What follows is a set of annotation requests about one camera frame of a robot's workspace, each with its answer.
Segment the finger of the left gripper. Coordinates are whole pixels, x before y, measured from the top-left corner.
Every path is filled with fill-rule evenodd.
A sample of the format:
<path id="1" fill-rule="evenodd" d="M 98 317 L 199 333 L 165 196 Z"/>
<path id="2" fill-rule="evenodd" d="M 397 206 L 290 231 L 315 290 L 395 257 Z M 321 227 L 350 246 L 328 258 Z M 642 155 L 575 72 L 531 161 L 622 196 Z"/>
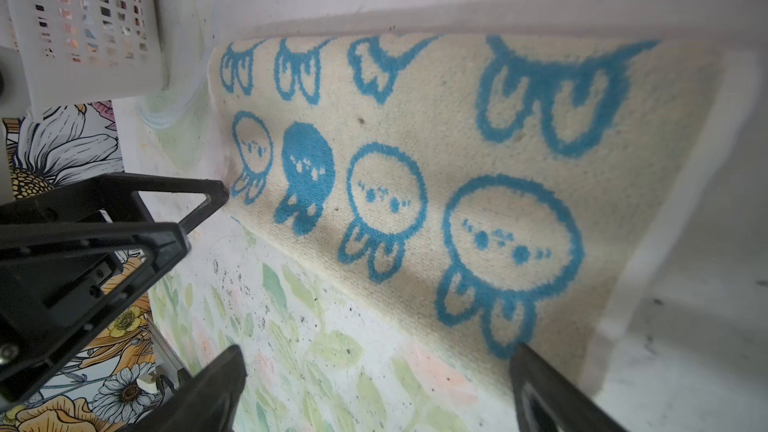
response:
<path id="1" fill-rule="evenodd" d="M 88 179 L 77 197 L 79 222 L 170 221 L 188 234 L 229 199 L 223 182 L 211 179 L 111 173 Z"/>
<path id="2" fill-rule="evenodd" d="M 176 223 L 2 226 L 2 407 L 38 391 L 188 251 Z"/>

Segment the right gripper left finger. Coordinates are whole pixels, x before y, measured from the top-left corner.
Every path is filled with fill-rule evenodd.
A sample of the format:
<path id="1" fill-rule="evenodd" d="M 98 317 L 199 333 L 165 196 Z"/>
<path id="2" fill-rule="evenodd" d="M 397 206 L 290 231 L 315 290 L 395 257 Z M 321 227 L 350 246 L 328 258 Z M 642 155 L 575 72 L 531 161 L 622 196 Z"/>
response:
<path id="1" fill-rule="evenodd" d="M 233 431 L 246 378 L 241 348 L 231 345 L 159 408 L 124 431 Z"/>

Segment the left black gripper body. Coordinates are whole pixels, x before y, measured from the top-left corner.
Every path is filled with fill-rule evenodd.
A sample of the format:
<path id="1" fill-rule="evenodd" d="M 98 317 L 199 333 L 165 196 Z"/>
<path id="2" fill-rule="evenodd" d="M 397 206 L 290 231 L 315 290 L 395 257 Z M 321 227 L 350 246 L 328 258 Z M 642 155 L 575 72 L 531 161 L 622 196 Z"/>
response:
<path id="1" fill-rule="evenodd" d="M 1 209 L 1 339 L 92 339 L 156 278 L 156 223 L 136 193 L 59 189 Z"/>

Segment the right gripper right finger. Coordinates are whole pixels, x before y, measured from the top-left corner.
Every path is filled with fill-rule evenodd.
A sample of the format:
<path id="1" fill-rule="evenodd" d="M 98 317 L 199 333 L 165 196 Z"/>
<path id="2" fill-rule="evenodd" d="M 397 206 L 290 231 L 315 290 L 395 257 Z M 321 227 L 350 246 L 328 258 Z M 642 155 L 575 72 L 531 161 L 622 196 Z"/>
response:
<path id="1" fill-rule="evenodd" d="M 520 431 L 626 431 L 527 344 L 512 354 L 509 375 Z"/>

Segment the white plastic basket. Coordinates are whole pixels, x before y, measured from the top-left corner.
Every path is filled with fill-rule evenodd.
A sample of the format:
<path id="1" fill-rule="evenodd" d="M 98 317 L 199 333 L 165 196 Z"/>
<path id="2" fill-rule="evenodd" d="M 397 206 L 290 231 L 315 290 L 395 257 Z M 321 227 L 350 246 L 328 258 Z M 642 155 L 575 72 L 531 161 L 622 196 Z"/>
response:
<path id="1" fill-rule="evenodd" d="M 154 0 L 7 0 L 30 113 L 142 96 L 167 83 Z"/>

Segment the blue patterned towel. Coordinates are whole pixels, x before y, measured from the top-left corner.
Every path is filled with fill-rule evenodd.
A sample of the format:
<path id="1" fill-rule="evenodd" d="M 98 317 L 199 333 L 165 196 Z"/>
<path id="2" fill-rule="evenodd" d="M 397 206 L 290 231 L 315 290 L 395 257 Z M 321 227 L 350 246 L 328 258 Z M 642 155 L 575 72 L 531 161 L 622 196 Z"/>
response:
<path id="1" fill-rule="evenodd" d="M 719 43 L 497 34 L 261 38 L 208 66 L 243 225 L 475 380 L 529 344 L 587 393 L 763 79 Z"/>

